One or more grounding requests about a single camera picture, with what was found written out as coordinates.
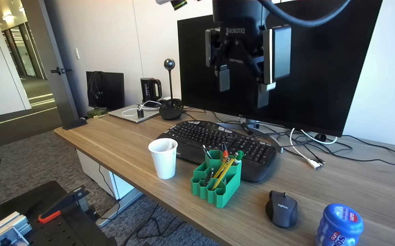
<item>blue can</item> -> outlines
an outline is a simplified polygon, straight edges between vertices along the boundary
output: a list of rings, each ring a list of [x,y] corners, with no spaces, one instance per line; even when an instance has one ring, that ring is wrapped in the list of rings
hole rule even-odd
[[[343,203],[329,203],[317,229],[317,246],[354,246],[364,230],[359,213]]]

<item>keyboard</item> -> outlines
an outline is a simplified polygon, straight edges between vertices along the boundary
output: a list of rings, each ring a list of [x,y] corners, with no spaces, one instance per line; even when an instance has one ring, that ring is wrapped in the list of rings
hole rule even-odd
[[[193,163],[204,162],[204,148],[224,148],[230,152],[243,150],[242,180],[260,182],[273,172],[276,147],[253,136],[227,129],[213,121],[191,120],[180,121],[160,137],[178,140],[178,157]]]

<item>computer mouse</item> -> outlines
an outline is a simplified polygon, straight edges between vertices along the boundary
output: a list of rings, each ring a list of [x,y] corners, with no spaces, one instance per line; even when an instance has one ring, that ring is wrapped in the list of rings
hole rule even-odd
[[[286,192],[269,191],[265,210],[268,218],[277,226],[290,228],[297,223],[297,200]]]

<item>paper cup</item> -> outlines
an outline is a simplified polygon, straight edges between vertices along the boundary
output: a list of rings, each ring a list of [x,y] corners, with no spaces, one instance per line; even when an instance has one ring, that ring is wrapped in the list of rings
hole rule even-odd
[[[152,151],[157,176],[171,178],[175,174],[178,141],[172,137],[157,137],[148,148]]]

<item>wooden desk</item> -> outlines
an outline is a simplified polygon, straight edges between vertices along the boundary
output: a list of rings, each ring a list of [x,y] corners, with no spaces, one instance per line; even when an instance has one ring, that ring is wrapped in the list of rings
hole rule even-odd
[[[104,116],[55,132],[221,243],[313,244],[325,204],[343,202],[365,219],[361,244],[395,244],[395,166],[321,154],[327,165],[314,170],[303,159],[284,152],[276,158],[277,167],[269,180],[261,184],[242,181],[226,207],[216,208],[190,191],[197,165],[178,159],[175,177],[161,180],[156,176],[148,143],[176,122],[153,117],[134,124]],[[380,154],[355,141],[351,144],[358,157]],[[395,161],[392,154],[381,154]],[[298,200],[299,217],[294,228],[277,228],[267,218],[271,189],[286,191]]]

